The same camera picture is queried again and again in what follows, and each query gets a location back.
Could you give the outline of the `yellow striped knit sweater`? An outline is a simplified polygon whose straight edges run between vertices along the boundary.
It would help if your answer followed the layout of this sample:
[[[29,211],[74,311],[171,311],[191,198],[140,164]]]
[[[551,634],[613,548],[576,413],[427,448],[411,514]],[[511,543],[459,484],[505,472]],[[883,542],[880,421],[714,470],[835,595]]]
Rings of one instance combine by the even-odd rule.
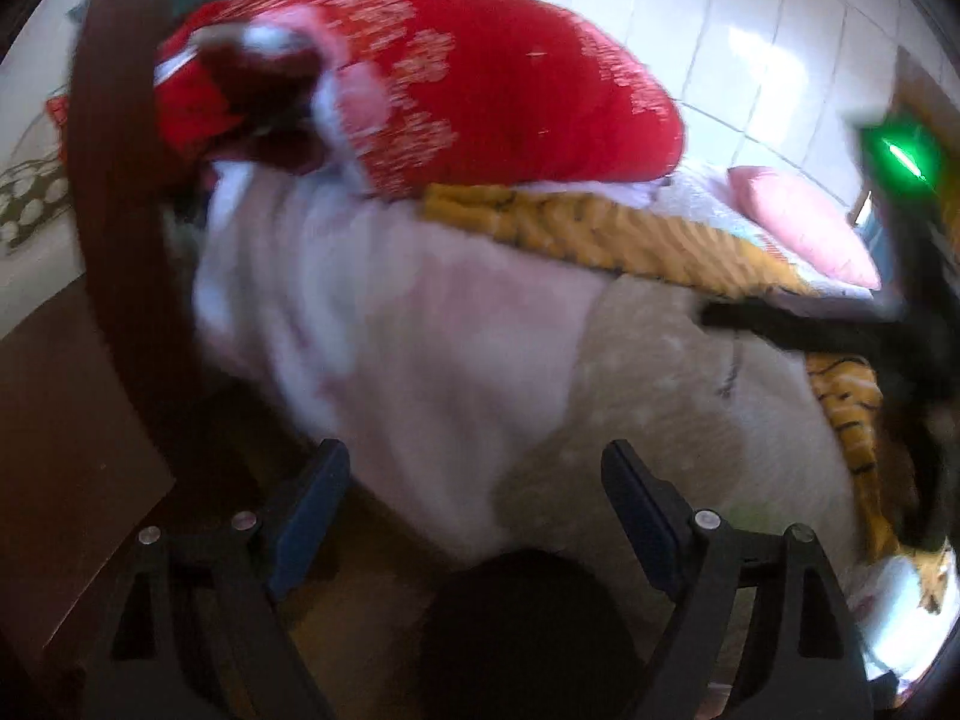
[[[549,259],[721,298],[745,298],[770,288],[811,291],[770,247],[682,216],[620,205],[602,193],[433,184],[425,190],[420,216]],[[877,427],[884,397],[874,368],[859,356],[811,353],[805,369],[850,468],[869,557],[906,557],[918,574],[921,606],[930,613],[942,610],[947,551],[901,543],[882,514]]]

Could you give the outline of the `red floral quilt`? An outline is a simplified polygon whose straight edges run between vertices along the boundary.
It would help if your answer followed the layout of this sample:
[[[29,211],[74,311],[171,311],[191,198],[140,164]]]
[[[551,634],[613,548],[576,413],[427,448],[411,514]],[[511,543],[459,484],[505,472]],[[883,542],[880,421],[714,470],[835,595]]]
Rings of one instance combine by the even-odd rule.
[[[164,139],[194,158],[247,121],[200,65],[232,26],[291,28],[320,62],[314,121],[358,190],[643,182],[685,146],[669,93],[623,46],[540,0],[215,0],[158,50]]]

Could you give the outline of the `white glossy wardrobe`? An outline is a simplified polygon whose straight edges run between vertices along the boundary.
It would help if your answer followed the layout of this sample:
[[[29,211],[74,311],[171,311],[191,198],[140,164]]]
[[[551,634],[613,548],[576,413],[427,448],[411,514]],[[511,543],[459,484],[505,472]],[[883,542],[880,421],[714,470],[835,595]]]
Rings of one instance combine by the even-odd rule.
[[[846,124],[890,101],[907,50],[947,96],[958,75],[911,0],[547,0],[651,70],[680,107],[686,151],[768,166],[850,208],[862,177]]]

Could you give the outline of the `pink pillow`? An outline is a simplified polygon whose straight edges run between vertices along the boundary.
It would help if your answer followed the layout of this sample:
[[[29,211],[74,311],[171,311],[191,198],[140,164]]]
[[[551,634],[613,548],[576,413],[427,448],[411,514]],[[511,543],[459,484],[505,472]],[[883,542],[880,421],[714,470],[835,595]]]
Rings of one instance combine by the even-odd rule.
[[[737,210],[818,273],[859,288],[882,288],[874,259],[835,200],[769,167],[729,167],[727,182]]]

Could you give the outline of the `dark wooden bed frame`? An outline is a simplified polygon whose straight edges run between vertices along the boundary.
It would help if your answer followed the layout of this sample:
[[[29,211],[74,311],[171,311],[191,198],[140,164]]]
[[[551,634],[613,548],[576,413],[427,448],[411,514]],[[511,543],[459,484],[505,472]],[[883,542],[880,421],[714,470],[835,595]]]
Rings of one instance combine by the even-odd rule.
[[[161,203],[179,168],[155,122],[167,0],[88,0],[71,62],[67,171],[86,289],[133,410],[179,481],[212,456],[200,362],[174,281]]]

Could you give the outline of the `heart patterned quilted bedspread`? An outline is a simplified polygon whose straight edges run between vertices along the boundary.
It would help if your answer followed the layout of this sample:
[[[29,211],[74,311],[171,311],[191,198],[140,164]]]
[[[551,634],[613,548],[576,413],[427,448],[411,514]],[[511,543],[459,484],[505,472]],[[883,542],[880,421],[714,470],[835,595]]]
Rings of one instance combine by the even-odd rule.
[[[812,265],[734,208],[722,172],[682,167],[643,210],[770,247],[809,288],[823,286]],[[944,608],[930,613],[906,557],[869,557],[850,468],[812,392],[807,355],[750,333],[704,330],[695,317],[704,296],[633,275],[604,289],[579,341],[565,416],[496,488],[496,513],[524,543],[587,564],[612,592],[638,652],[649,655],[672,606],[644,578],[601,483],[602,450],[626,440],[693,507],[734,527],[811,525],[861,629],[867,673],[916,683],[957,622],[955,554],[944,548]],[[887,433],[884,405],[877,438],[882,514],[896,534],[914,497],[913,465]]]

